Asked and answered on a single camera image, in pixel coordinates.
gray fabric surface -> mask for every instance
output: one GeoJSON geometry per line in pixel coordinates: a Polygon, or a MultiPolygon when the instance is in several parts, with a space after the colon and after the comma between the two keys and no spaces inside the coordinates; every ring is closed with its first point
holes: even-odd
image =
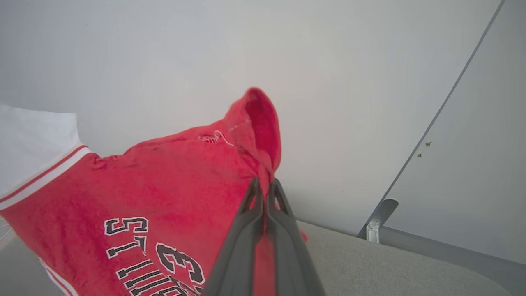
{"type": "Polygon", "coordinates": [[[299,222],[327,296],[510,296],[471,270],[299,222]]]}

red fabric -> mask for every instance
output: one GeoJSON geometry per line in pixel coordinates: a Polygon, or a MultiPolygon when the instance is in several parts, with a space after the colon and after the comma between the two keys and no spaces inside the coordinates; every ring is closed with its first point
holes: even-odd
{"type": "MultiPolygon", "coordinates": [[[[79,295],[194,295],[206,285],[250,181],[258,176],[266,194],[280,159],[276,112],[252,88],[223,120],[139,143],[119,156],[89,153],[0,214],[79,295]],[[130,248],[109,255],[118,246],[130,248]],[[141,262],[146,265],[119,279],[119,270],[141,262]],[[153,276],[126,286],[145,274],[153,276]],[[167,276],[178,284],[162,283],[167,276]],[[156,294],[164,289],[171,290],[156,294]]],[[[274,294],[266,238],[256,249],[255,274],[254,295],[274,294]]]]}

red jersey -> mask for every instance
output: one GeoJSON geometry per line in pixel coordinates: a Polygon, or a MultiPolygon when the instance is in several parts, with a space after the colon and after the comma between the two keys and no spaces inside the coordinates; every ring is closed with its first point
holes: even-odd
{"type": "MultiPolygon", "coordinates": [[[[209,126],[105,158],[76,144],[0,199],[0,215],[66,295],[199,295],[250,181],[266,195],[278,119],[256,88],[209,126]]],[[[255,295],[274,293],[265,238],[255,295]]]]}

red stripe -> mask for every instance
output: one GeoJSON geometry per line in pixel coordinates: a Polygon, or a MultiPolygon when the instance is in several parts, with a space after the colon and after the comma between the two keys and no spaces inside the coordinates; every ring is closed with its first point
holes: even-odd
{"type": "Polygon", "coordinates": [[[78,147],[77,149],[73,150],[73,152],[69,153],[66,157],[64,157],[62,160],[60,160],[59,162],[57,162],[55,165],[53,165],[52,167],[48,168],[46,171],[44,171],[42,174],[34,177],[31,181],[27,182],[26,184],[24,184],[22,187],[18,188],[17,190],[15,190],[13,193],[9,194],[8,196],[0,199],[0,202],[4,202],[10,198],[12,198],[13,196],[17,195],[20,191],[26,189],[29,185],[35,183],[38,179],[42,178],[43,176],[45,176],[47,173],[49,173],[50,171],[54,170],[55,168],[57,168],[59,165],[61,165],[63,162],[65,162],[66,160],[68,160],[71,156],[73,156],[75,153],[77,153],[80,149],[84,148],[84,147],[87,147],[86,145],[82,145],[80,147],[78,147]]]}
{"type": "Polygon", "coordinates": [[[44,267],[44,268],[47,269],[47,272],[49,273],[49,275],[51,275],[51,276],[53,277],[53,279],[55,279],[55,282],[58,283],[62,288],[64,288],[64,291],[66,291],[67,294],[68,294],[69,296],[73,296],[73,295],[71,294],[71,291],[70,291],[68,288],[66,288],[66,286],[64,286],[64,284],[62,284],[62,283],[57,279],[57,277],[51,272],[51,270],[49,270],[47,267],[44,267]]]}

red and white striped trim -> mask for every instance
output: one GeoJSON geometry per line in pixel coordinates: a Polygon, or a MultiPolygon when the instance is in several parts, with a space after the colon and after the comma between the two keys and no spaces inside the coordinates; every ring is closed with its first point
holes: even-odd
{"type": "Polygon", "coordinates": [[[71,284],[69,284],[66,280],[64,280],[58,273],[53,271],[49,266],[47,266],[46,263],[42,259],[40,259],[40,263],[44,267],[44,269],[47,272],[47,275],[51,279],[52,282],[57,285],[57,287],[64,293],[64,295],[67,296],[78,296],[77,291],[73,288],[71,284]]]}
{"type": "Polygon", "coordinates": [[[35,193],[40,188],[44,187],[47,183],[51,182],[54,178],[60,176],[68,168],[72,167],[77,161],[79,161],[84,155],[91,151],[86,145],[79,144],[74,147],[64,158],[59,162],[39,174],[38,176],[25,183],[23,186],[8,194],[7,196],[0,199],[0,210],[4,210],[17,202],[25,199],[31,194],[35,193]]]}

